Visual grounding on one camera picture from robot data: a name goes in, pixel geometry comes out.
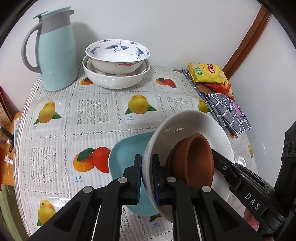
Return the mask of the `right hand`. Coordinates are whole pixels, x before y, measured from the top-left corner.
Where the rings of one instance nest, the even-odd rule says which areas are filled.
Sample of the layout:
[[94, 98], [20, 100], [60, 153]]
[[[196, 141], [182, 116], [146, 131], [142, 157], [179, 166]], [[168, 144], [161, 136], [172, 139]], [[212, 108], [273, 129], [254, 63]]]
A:
[[248, 209], [245, 209], [243, 214], [244, 220], [255, 230], [258, 231], [259, 229], [259, 222], [254, 218], [254, 216], [248, 211]]

